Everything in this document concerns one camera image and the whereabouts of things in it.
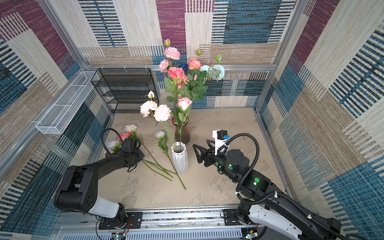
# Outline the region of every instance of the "black wire rack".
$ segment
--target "black wire rack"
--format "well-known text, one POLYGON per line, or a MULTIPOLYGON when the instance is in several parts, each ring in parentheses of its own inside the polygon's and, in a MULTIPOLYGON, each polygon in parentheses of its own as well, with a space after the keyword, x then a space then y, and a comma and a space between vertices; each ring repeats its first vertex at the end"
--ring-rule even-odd
POLYGON ((112 113, 139 113, 149 91, 155 94, 152 100, 159 103, 150 69, 99 68, 95 74, 99 80, 91 82, 112 113))

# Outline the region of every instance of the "dark blue flower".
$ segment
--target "dark blue flower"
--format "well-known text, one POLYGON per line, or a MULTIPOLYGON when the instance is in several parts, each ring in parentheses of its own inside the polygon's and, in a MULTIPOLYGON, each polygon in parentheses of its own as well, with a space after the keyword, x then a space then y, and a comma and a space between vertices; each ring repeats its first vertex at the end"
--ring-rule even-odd
POLYGON ((188 65, 187 64, 181 64, 180 67, 184 70, 184 72, 188 71, 188 65))

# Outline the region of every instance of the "mesh shelf tier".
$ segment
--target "mesh shelf tier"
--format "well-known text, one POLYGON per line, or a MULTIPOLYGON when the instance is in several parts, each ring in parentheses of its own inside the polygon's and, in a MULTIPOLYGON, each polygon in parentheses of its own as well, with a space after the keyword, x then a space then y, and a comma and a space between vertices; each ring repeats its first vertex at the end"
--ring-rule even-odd
POLYGON ((95 75, 98 78, 91 82, 112 113, 139 113, 149 91, 155 94, 153 101, 159 103, 150 69, 104 68, 95 75))
POLYGON ((36 128, 43 134, 63 134, 93 86, 91 79, 98 78, 93 71, 83 71, 68 89, 46 112, 36 128))

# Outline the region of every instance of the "vase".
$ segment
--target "vase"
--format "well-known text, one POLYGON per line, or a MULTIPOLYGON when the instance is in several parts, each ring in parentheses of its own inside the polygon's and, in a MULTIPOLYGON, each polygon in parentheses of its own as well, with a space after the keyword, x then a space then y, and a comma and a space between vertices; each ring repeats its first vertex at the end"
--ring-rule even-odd
POLYGON ((172 146, 172 163, 175 166, 176 172, 179 174, 184 174, 189 169, 188 163, 188 154, 185 149, 185 144, 181 143, 182 151, 180 152, 180 142, 176 142, 175 146, 172 146))
MULTIPOLYGON (((187 124, 189 123, 189 117, 187 117, 187 121, 186 123, 183 125, 182 127, 182 132, 181 132, 181 141, 184 143, 184 144, 187 144, 189 143, 189 141, 191 140, 191 136, 189 135, 189 131, 188 131, 188 128, 187 128, 187 124)), ((179 128, 180 126, 177 125, 177 121, 176 121, 176 118, 173 117, 172 118, 172 124, 175 125, 176 127, 176 131, 175 131, 175 141, 177 142, 180 142, 180 134, 179 134, 179 128)))

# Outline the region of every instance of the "brown glass vase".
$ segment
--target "brown glass vase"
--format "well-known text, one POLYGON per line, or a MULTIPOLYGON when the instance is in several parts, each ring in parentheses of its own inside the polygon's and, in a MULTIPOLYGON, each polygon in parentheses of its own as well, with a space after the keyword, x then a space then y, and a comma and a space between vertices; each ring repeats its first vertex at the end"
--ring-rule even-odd
MULTIPOLYGON (((176 127, 175 142, 180 142, 180 134, 179 134, 180 126, 177 125, 177 121, 176 121, 175 117, 172 118, 172 123, 176 127)), ((189 143, 189 141, 191 140, 191 136, 189 135, 189 131, 188 131, 188 128, 187 128, 187 124, 188 123, 189 123, 189 117, 187 117, 187 122, 184 124, 184 126, 182 126, 182 130, 181 130, 182 131, 181 132, 181 141, 184 144, 189 143)))

